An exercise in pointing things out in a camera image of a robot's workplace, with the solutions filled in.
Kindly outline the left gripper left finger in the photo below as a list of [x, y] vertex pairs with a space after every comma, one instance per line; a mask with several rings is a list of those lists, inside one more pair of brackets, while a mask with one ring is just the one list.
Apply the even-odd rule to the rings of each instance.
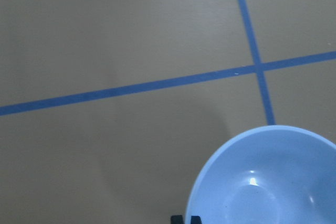
[[170, 224], [183, 224], [183, 216], [182, 215], [172, 215], [170, 217]]

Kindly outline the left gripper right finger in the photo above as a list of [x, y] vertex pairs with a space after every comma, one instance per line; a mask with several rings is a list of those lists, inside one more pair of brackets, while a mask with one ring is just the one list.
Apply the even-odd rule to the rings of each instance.
[[200, 216], [191, 216], [190, 224], [202, 224]]

